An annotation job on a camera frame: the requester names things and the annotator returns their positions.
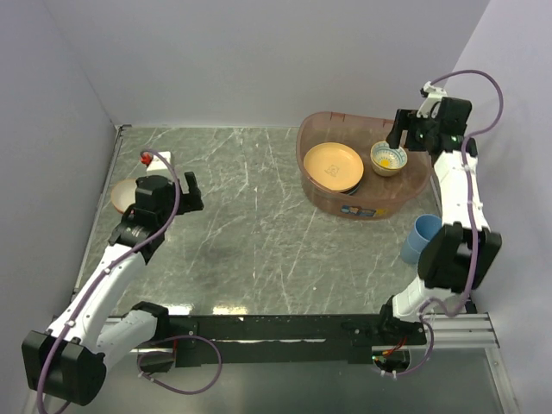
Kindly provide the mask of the blue yellow patterned bowl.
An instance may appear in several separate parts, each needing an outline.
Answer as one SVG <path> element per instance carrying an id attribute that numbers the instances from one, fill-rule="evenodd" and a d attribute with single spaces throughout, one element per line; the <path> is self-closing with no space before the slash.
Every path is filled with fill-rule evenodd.
<path id="1" fill-rule="evenodd" d="M 395 176 L 408 163 L 408 155 L 402 147 L 390 148 L 386 141 L 375 142 L 370 150 L 373 171 L 380 177 Z"/>

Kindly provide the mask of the white bowl orange rim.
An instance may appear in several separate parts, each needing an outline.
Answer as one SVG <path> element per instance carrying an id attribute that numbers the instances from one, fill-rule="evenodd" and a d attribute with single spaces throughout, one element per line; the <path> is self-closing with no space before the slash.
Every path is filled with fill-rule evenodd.
<path id="1" fill-rule="evenodd" d="M 116 183 L 110 194 L 110 202 L 122 214 L 135 202 L 135 179 L 125 179 Z"/>

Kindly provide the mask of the yellow orange plate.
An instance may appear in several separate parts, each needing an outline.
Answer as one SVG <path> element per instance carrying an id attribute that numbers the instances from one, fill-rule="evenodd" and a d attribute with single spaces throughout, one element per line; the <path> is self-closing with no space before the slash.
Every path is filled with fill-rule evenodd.
<path id="1" fill-rule="evenodd" d="M 311 148 L 303 159 L 310 177 L 330 191 L 345 192 L 358 185 L 364 174 L 361 157 L 338 142 L 325 142 Z"/>

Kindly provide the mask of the blue plastic cup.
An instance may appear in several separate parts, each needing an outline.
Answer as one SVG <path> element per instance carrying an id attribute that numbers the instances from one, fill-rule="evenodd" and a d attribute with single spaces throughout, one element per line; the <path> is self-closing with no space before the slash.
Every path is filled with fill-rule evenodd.
<path id="1" fill-rule="evenodd" d="M 442 227 L 442 219 L 439 216 L 423 214 L 419 216 L 406 236 L 400 251 L 400 259 L 409 265 L 418 263 L 423 249 Z"/>

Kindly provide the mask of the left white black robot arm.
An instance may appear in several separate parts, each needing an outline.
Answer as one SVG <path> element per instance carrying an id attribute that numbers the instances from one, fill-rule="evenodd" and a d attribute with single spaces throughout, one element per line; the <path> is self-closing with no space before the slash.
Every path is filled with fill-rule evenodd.
<path id="1" fill-rule="evenodd" d="M 173 218 L 204 207 L 193 172 L 188 191 L 178 181 L 151 175 L 136 181 L 135 201 L 114 227 L 94 273 L 67 309 L 43 332 L 22 342 L 30 389 L 85 406 L 101 390 L 108 371 L 132 348 L 164 345 L 171 336 L 166 307 L 140 302 L 123 319 L 104 326 L 129 283 L 165 240 Z"/>

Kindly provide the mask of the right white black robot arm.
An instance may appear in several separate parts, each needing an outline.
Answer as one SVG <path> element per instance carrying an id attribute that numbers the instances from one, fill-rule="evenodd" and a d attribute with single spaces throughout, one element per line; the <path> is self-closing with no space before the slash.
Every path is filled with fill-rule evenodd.
<path id="1" fill-rule="evenodd" d="M 477 188 L 478 149 L 465 134 L 472 104 L 460 98 L 428 95 L 418 110 L 398 110 L 386 138 L 424 151 L 438 178 L 442 227 L 422 250 L 417 277 L 381 307 L 377 332 L 394 344 L 422 328 L 427 311 L 441 308 L 456 317 L 479 287 L 502 246 L 490 229 Z"/>

